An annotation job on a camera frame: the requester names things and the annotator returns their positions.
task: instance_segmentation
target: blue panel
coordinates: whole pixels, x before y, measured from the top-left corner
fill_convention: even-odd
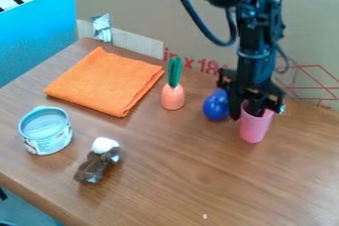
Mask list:
[[[0,87],[74,41],[74,0],[35,0],[0,13]]]

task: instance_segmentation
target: blue ball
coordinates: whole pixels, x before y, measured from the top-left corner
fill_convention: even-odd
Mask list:
[[[202,104],[203,114],[212,121],[222,120],[229,114],[228,98],[224,89],[218,88],[206,97]]]

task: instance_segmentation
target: pink cup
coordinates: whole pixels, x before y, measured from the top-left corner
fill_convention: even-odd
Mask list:
[[[241,105],[241,115],[239,119],[240,137],[249,143],[259,143],[269,130],[275,112],[266,109],[263,117],[255,117],[244,110],[248,103],[248,101],[244,101]]]

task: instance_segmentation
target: folded cloth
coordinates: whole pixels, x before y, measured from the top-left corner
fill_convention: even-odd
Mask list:
[[[124,117],[163,73],[161,66],[97,48],[54,80],[44,93]]]

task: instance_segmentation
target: tin can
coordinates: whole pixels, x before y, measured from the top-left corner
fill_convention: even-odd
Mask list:
[[[26,149],[41,156],[62,150],[73,136],[68,114],[57,107],[34,108],[20,120],[18,130]]]

